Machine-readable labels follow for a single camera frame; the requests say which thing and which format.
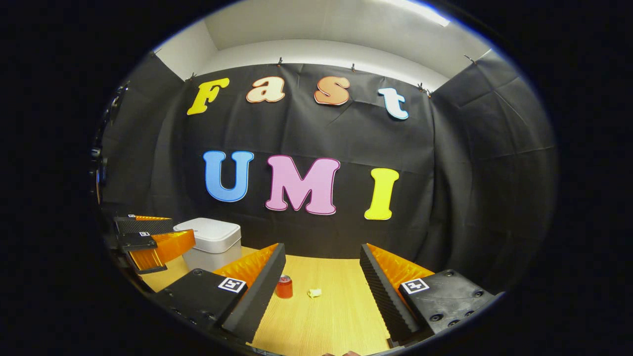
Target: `container lid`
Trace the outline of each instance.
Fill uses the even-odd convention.
[[[192,229],[196,238],[195,249],[210,253],[223,253],[238,242],[242,235],[237,224],[199,217],[181,222],[174,231]]]

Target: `white wall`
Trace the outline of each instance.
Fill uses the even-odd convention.
[[[201,20],[175,34],[156,47],[154,52],[169,69],[185,80],[191,77],[191,73],[200,74],[218,49],[204,20]]]
[[[182,61],[189,61],[186,55],[181,56]],[[414,86],[422,82],[423,87],[431,91],[448,81],[447,77],[395,54],[350,43],[306,39],[258,42],[217,51],[196,73],[277,63],[279,57],[283,57],[283,63],[311,63],[344,68],[351,68],[354,63],[357,70],[392,77]],[[191,72],[189,70],[187,78],[191,76]]]

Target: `white box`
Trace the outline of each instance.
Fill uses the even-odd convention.
[[[173,227],[174,231],[188,229],[196,239],[196,245],[182,255],[189,270],[213,272],[242,257],[239,225],[199,217]]]

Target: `wooden table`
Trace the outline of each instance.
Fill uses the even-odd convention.
[[[242,247],[242,255],[255,249]],[[182,257],[167,270],[141,277],[159,291],[188,273]],[[292,278],[293,297],[275,293],[252,343],[256,348],[288,356],[370,355],[389,349],[389,332],[373,300],[358,259],[286,255],[284,274]],[[320,288],[314,299],[309,289]]]

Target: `blue letter u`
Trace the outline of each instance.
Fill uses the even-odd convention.
[[[202,158],[206,162],[204,180],[206,190],[209,194],[220,201],[232,203],[242,199],[248,189],[248,163],[253,160],[254,155],[248,151],[233,152],[231,158],[235,161],[235,186],[233,189],[226,189],[220,181],[222,161],[227,156],[222,151],[209,151],[203,154]]]

